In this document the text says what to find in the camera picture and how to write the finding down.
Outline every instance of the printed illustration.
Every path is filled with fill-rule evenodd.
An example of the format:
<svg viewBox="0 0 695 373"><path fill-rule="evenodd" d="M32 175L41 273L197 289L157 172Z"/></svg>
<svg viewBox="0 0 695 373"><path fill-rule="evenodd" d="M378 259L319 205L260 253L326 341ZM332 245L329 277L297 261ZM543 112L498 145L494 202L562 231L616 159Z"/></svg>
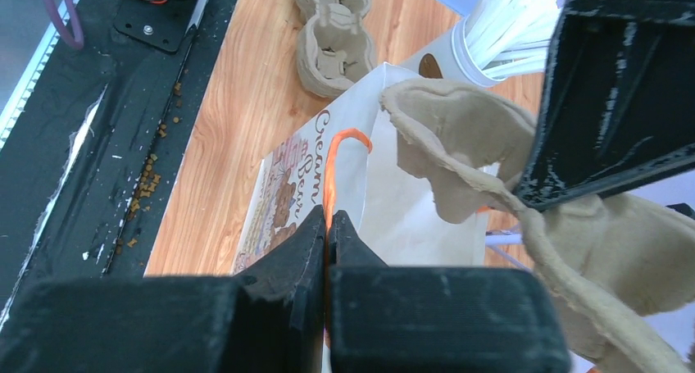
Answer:
<svg viewBox="0 0 695 373"><path fill-rule="evenodd" d="M425 78L443 78L442 70L439 69L437 59L435 59L431 53L427 53L422 57L418 72L420 72L420 75L424 76Z"/></svg>
<svg viewBox="0 0 695 373"><path fill-rule="evenodd" d="M248 227L246 239L241 241L232 273L238 273L258 261L297 230L291 222L290 212L297 201L297 182L293 171L306 156L308 144L299 133L283 142L264 162L265 177L260 196Z"/></svg>

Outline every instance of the white cup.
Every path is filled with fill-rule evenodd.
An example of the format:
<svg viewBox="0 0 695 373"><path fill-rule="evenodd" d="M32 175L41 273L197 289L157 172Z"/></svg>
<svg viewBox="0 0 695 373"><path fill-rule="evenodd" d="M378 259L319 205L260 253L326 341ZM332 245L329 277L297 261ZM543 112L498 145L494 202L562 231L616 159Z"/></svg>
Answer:
<svg viewBox="0 0 695 373"><path fill-rule="evenodd" d="M490 78L475 65L466 43L465 27L466 18L463 18L448 32L440 35L401 63L401 67L423 75L425 78L457 80L483 88L491 88L504 81L504 79Z"/></svg>

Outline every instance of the black rubber mat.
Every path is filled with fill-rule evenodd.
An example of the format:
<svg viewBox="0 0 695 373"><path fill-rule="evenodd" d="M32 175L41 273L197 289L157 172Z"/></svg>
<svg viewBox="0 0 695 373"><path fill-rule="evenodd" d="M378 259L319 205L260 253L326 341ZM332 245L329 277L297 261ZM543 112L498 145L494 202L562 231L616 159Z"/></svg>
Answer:
<svg viewBox="0 0 695 373"><path fill-rule="evenodd" d="M21 291L47 277L144 273L236 0L209 0L200 27L176 54L116 31L122 2L80 0L84 49L58 43L0 152L0 307L17 285ZM102 93L35 240L65 172L71 137ZM148 158L156 160L148 164ZM139 179L149 166L143 188ZM138 191L149 197L131 211Z"/></svg>

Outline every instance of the black 3d-printed part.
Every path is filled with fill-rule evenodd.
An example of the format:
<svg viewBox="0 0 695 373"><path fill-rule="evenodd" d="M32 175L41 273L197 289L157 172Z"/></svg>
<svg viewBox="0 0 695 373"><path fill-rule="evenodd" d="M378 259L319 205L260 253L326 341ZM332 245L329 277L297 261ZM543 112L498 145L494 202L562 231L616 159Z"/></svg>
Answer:
<svg viewBox="0 0 695 373"><path fill-rule="evenodd" d="M666 207L669 207L681 215L688 216L695 220L695 211L687 203L675 203L673 205L666 205Z"/></svg>
<svg viewBox="0 0 695 373"><path fill-rule="evenodd" d="M188 33L197 1L169 0L165 4L152 5L140 0L123 0L113 27L138 41L173 53L179 50Z"/></svg>
<svg viewBox="0 0 695 373"><path fill-rule="evenodd" d="M695 0L566 0L514 194L540 211L695 167Z"/></svg>
<svg viewBox="0 0 695 373"><path fill-rule="evenodd" d="M338 266L330 283L334 373L570 371L555 310L527 271Z"/></svg>
<svg viewBox="0 0 695 373"><path fill-rule="evenodd" d="M323 211L234 277L44 282L0 332L0 371L320 371Z"/></svg>
<svg viewBox="0 0 695 373"><path fill-rule="evenodd" d="M350 217L345 211L333 216L329 232L331 263L338 266L386 266L357 235Z"/></svg>

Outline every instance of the cardboard egg carton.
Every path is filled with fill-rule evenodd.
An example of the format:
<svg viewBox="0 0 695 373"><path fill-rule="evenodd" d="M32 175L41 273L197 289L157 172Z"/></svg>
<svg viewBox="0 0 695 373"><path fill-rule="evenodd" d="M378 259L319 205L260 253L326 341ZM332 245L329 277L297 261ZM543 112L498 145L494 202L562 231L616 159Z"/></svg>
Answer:
<svg viewBox="0 0 695 373"><path fill-rule="evenodd" d="M304 89L336 98L376 67L374 40L362 18L371 0L296 0L304 27L297 69Z"/></svg>
<svg viewBox="0 0 695 373"><path fill-rule="evenodd" d="M693 219L630 193L590 194L543 213L527 207L511 191L537 121L477 86L406 80L386 88L381 104L398 130L398 167L430 182L442 219L460 223L495 203L519 220L572 351L602 373L692 372L642 317L695 300ZM496 162L496 176L479 170Z"/></svg>

